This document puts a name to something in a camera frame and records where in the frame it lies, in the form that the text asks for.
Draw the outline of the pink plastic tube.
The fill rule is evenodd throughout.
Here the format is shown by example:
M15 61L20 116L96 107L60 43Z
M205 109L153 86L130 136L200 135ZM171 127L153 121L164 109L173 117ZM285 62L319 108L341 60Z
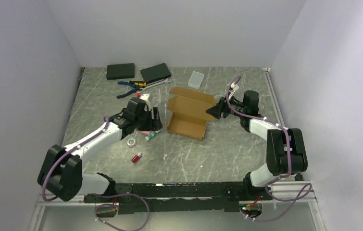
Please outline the pink plastic tube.
M151 131L140 131L139 130L138 133L148 136L148 135L150 135Z

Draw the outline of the green white glue stick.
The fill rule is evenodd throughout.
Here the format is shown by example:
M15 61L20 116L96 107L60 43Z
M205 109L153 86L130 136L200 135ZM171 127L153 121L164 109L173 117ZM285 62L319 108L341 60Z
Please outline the green white glue stick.
M146 141L151 140L152 138L154 138L155 136L157 136L158 133L160 133L160 131L152 131L149 135L147 135L145 137L145 140Z

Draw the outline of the brown cardboard paper box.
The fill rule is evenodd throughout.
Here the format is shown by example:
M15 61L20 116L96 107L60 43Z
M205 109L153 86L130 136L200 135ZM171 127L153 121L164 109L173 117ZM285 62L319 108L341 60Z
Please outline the brown cardboard paper box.
M216 105L212 95L187 89L174 87L169 90L172 95L168 99L166 109L172 112L167 125L167 131L190 139L202 141L208 122L215 118L206 110Z

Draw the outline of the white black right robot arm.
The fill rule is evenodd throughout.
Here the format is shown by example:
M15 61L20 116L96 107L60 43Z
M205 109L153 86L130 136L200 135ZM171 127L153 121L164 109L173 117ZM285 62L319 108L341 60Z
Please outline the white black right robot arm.
M264 139L266 162L257 170L249 172L250 182L242 187L242 193L249 200L261 193L261 187L279 177L301 173L307 170L308 160L302 131L299 128L285 128L273 124L259 114L259 94L256 91L244 92L243 100L234 96L222 97L206 113L216 119L229 115L239 117L241 127L247 132Z

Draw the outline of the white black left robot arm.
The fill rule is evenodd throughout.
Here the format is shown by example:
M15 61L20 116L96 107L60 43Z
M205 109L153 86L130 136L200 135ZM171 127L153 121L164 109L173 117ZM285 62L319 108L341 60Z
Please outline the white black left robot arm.
M111 201L117 194L115 180L103 173L85 174L84 167L101 151L134 131L163 128L159 109L151 105L151 99L150 94L133 97L120 113L105 117L103 124L87 136L64 147L50 147L38 175L42 199L67 202L77 194L91 194L103 202Z

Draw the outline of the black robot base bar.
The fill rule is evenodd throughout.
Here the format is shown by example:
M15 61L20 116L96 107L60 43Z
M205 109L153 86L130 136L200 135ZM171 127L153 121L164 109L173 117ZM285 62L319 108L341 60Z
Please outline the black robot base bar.
M222 210L238 212L240 206L256 199L269 200L263 187L251 186L248 180L190 183L118 183L103 197L87 194L87 204L118 204L120 215L145 212Z

